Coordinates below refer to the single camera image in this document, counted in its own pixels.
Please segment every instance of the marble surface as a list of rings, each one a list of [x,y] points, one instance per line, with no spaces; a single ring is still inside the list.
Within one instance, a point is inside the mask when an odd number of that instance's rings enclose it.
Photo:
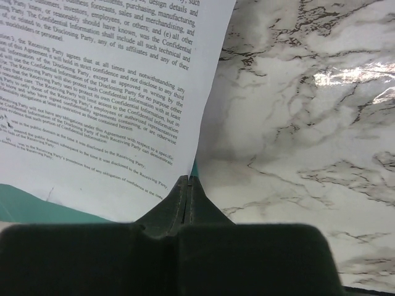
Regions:
[[[312,224],[395,292],[395,1],[238,1],[197,159],[233,221]]]

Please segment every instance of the document page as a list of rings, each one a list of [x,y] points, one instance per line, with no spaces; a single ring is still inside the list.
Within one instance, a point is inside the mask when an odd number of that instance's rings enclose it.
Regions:
[[[191,171],[234,4],[0,1],[0,183],[143,216]]]

